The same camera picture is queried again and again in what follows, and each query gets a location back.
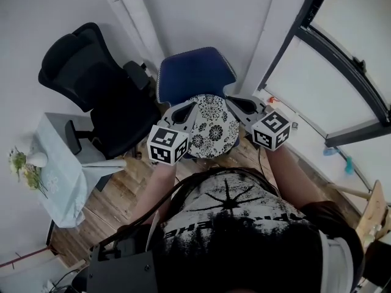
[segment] chair leg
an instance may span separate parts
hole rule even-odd
[[[131,150],[131,157],[134,157],[135,159],[142,159],[141,152],[138,152],[137,145],[134,146]]]

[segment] blue office chair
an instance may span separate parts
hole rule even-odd
[[[196,95],[224,98],[223,88],[236,81],[225,57],[214,47],[196,49],[166,58],[159,70],[156,98],[170,107]],[[234,147],[239,145],[239,137]],[[185,154],[185,158],[194,158]]]

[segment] black and white shirt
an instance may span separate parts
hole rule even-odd
[[[321,292],[321,234],[346,241],[352,289],[361,276],[360,241],[331,201],[299,211],[246,172],[220,172],[188,190],[177,211],[162,225],[160,291]]]

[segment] white vase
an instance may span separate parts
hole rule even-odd
[[[48,163],[48,157],[45,153],[38,152],[27,155],[26,164],[31,164],[36,167],[45,167]]]

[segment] small plant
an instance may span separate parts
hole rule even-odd
[[[42,181],[41,168],[31,164],[27,164],[27,156],[18,151],[15,147],[9,153],[8,162],[10,164],[11,172],[18,175],[20,181],[20,174],[22,174],[26,185],[32,190],[39,190],[47,198]]]
[[[10,164],[11,172],[18,175],[20,180],[20,170],[26,165],[27,157],[23,152],[19,152],[15,147],[8,154],[8,163]]]

